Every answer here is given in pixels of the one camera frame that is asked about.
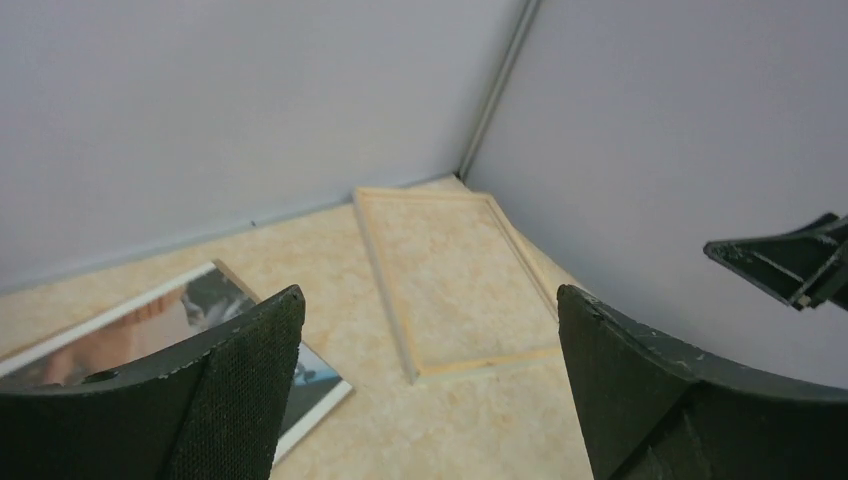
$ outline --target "square wooden frame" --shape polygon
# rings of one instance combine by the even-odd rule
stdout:
[[[555,292],[547,291],[546,284],[544,282],[544,274],[536,265],[536,262],[533,261],[533,257],[529,250],[524,245],[524,242],[518,236],[515,228],[506,218],[506,215],[503,213],[500,206],[498,206],[492,195],[487,193],[442,190],[357,188],[354,191],[353,197],[357,218],[359,220],[369,254],[371,255],[375,276],[377,277],[377,282],[382,293],[387,314],[395,330],[398,349],[400,351],[404,369],[409,376],[410,383],[415,385],[422,381],[429,381],[433,379],[467,376],[497,369],[541,363],[551,359],[562,359],[562,350],[557,344],[552,347],[538,348],[508,355],[491,356],[438,365],[425,365],[418,354],[415,339],[410,333],[409,322],[407,320],[408,315],[406,315],[404,310],[400,309],[398,302],[396,301],[397,294],[395,289],[392,287],[392,274],[386,268],[388,265],[383,251],[383,245],[379,235],[375,234],[377,228],[375,227],[373,216],[368,209],[369,199],[382,198],[424,202],[453,200],[482,203],[486,205],[492,213],[492,217],[497,223],[498,230],[500,230],[504,240],[506,240],[509,244],[510,249],[523,267],[528,279],[533,284],[536,292],[539,294],[539,297],[551,313],[552,324],[555,324],[557,319]]]

